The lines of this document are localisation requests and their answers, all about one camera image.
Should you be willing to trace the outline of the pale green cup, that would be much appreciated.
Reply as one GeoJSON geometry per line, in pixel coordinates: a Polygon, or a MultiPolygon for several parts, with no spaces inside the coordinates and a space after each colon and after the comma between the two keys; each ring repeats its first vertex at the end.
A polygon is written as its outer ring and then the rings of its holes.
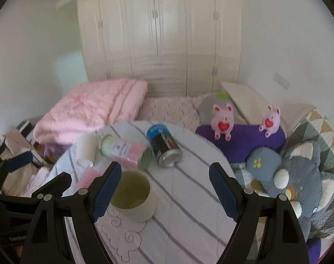
{"type": "Polygon", "coordinates": [[[110,204],[132,222],[142,223],[153,217],[157,196],[142,172],[126,170],[110,204]]]}

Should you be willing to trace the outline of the small pink cup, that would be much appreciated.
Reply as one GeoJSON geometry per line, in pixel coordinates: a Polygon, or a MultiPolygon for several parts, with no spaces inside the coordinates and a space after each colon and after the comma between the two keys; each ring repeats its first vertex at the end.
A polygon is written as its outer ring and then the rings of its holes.
{"type": "Polygon", "coordinates": [[[91,183],[94,181],[95,178],[101,177],[101,173],[97,172],[93,167],[87,167],[79,179],[76,188],[89,188],[91,183]]]}

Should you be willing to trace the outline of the white plastic cup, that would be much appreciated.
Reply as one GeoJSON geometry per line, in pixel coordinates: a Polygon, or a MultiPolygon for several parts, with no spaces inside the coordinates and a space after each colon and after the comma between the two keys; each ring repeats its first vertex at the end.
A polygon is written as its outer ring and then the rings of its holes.
{"type": "Polygon", "coordinates": [[[76,139],[76,163],[79,166],[93,166],[97,144],[94,134],[83,134],[76,139]]]}

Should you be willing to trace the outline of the grey koala plush pillow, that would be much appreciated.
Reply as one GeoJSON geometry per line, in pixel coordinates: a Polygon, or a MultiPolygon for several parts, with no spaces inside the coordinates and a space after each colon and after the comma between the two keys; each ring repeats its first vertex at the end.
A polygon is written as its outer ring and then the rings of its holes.
{"type": "Polygon", "coordinates": [[[317,142],[305,141],[283,156],[268,147],[258,147],[246,161],[246,169],[265,194],[288,198],[305,240],[334,200],[334,175],[319,170],[320,153],[317,142]]]}

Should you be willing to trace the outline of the triangle patterned bedsheet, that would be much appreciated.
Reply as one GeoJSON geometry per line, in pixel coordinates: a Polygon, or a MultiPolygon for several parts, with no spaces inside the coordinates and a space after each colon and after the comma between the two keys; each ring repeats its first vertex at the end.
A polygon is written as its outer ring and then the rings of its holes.
{"type": "Polygon", "coordinates": [[[230,164],[238,183],[243,187],[253,189],[259,196],[268,197],[259,180],[255,179],[247,170],[246,163],[230,164]]]}

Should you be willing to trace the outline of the white striped table cloth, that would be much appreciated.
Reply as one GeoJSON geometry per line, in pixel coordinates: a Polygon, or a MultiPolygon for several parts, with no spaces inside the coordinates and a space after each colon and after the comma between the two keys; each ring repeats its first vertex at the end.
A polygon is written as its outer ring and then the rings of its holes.
{"type": "Polygon", "coordinates": [[[209,180],[215,162],[233,175],[226,157],[188,129],[169,125],[168,130],[183,158],[167,168],[153,160],[146,170],[157,196],[153,217],[135,223],[109,207],[96,222],[114,263],[216,263],[236,226],[209,180]]]}

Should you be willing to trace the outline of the triangle patterned pillow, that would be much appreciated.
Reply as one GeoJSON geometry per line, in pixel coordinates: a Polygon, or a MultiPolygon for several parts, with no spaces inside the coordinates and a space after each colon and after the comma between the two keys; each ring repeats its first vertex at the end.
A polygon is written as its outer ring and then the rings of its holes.
{"type": "Polygon", "coordinates": [[[320,171],[334,174],[334,127],[328,118],[313,110],[301,120],[287,138],[281,154],[305,141],[315,141],[320,147],[320,171]]]}

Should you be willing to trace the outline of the right pink bunny plush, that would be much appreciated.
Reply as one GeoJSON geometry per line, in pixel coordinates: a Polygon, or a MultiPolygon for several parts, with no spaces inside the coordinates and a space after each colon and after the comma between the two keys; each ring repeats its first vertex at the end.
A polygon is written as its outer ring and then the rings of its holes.
{"type": "Polygon", "coordinates": [[[280,108],[273,109],[272,106],[268,106],[268,109],[267,115],[262,119],[262,123],[258,128],[259,132],[265,131],[265,138],[269,138],[275,134],[280,127],[280,108]]]}

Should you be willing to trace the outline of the pink bunny plush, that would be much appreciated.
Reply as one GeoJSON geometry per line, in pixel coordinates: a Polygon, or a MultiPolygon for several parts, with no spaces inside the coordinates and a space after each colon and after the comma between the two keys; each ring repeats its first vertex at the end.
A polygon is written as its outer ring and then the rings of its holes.
{"type": "Polygon", "coordinates": [[[268,109],[267,115],[262,119],[262,123],[258,128],[259,132],[265,131],[265,138],[269,138],[275,134],[280,127],[280,108],[273,109],[272,106],[268,106],[268,109]]]}
{"type": "Polygon", "coordinates": [[[226,141],[231,140],[231,132],[234,128],[234,109],[230,103],[225,107],[220,107],[218,104],[213,105],[215,112],[211,120],[210,126],[214,131],[214,139],[219,140],[222,135],[226,141]]]}

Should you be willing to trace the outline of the pink green-lidded canister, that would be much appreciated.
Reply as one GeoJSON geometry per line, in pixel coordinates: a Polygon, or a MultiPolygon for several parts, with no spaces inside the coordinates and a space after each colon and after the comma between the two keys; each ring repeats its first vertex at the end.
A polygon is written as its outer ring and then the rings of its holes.
{"type": "Polygon", "coordinates": [[[113,135],[101,138],[101,154],[120,163],[127,169],[146,170],[152,160],[153,153],[149,147],[134,144],[113,135]]]}

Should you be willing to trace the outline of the pink folded quilt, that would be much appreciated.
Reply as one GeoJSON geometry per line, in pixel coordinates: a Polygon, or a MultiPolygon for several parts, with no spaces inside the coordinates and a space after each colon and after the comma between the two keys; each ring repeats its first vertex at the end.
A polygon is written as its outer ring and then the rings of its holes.
{"type": "Polygon", "coordinates": [[[81,83],[36,123],[34,139],[40,144],[72,144],[82,134],[135,120],[147,91],[147,81],[126,77],[81,83]]]}

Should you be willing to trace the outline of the left pink bunny plush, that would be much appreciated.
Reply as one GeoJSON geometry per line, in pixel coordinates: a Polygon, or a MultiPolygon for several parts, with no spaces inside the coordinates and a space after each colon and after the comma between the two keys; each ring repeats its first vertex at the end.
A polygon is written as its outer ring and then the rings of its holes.
{"type": "Polygon", "coordinates": [[[234,109],[230,103],[225,107],[220,107],[218,104],[213,105],[215,112],[211,120],[210,126],[214,131],[214,139],[219,140],[222,135],[226,141],[231,140],[231,132],[234,128],[234,109]]]}

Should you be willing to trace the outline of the blue black metal can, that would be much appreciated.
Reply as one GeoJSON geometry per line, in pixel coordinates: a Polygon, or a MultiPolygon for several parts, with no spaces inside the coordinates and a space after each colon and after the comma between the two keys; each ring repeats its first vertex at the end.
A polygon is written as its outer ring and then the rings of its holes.
{"type": "Polygon", "coordinates": [[[182,159],[183,152],[164,124],[150,126],[147,138],[160,166],[172,167],[182,159]]]}

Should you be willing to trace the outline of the cream white wardrobe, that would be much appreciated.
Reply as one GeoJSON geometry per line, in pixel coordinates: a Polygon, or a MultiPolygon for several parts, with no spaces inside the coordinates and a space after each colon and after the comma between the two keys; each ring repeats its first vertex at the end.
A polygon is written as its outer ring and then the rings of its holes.
{"type": "Polygon", "coordinates": [[[77,0],[89,81],[131,77],[151,97],[195,96],[235,82],[242,0],[77,0]]]}

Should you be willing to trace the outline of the wall switch plate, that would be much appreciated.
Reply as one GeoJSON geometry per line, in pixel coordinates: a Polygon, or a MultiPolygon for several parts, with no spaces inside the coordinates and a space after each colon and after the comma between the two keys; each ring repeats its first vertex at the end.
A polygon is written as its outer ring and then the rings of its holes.
{"type": "Polygon", "coordinates": [[[274,81],[286,90],[290,87],[290,82],[277,72],[274,73],[274,81]]]}

